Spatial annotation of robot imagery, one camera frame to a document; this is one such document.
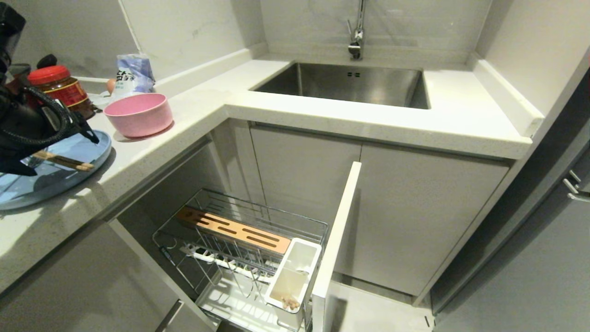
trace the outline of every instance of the pink bowl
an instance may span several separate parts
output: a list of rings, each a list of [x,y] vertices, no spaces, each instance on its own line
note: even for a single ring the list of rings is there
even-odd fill
[[[103,112],[126,137],[155,134],[172,123],[170,105],[161,93],[129,96],[108,105]]]

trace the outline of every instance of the gray cabinet door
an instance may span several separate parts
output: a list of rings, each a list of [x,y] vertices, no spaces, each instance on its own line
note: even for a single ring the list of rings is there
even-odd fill
[[[360,143],[266,127],[250,131],[266,204],[331,226]]]
[[[588,331],[590,203],[569,193],[551,191],[445,307],[437,332]]]
[[[156,331],[179,298],[168,330],[212,331],[109,225],[81,236],[0,300],[1,331]]]
[[[508,170],[500,162],[369,144],[361,162],[356,236],[347,248],[353,259],[342,272],[411,295],[423,290]]]

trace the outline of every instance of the red lid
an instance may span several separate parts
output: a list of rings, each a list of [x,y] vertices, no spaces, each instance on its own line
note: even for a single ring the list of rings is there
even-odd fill
[[[33,85],[47,84],[53,81],[65,79],[70,71],[65,66],[51,66],[32,71],[29,74],[29,82]]]

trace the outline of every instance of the jar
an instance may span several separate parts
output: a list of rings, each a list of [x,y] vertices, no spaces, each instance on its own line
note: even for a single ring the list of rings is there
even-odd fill
[[[70,76],[65,66],[50,66],[34,70],[29,82],[53,99],[62,101],[70,111],[82,114],[84,119],[94,115],[94,106],[77,79]]]

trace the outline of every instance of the chrome faucet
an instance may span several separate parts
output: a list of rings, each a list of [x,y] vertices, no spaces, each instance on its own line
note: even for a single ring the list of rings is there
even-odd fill
[[[365,0],[359,0],[359,15],[356,18],[356,29],[354,32],[350,27],[350,21],[348,23],[348,33],[350,34],[350,44],[348,45],[348,53],[350,53],[350,59],[361,60],[363,59],[362,48],[363,48],[363,21],[365,19]]]

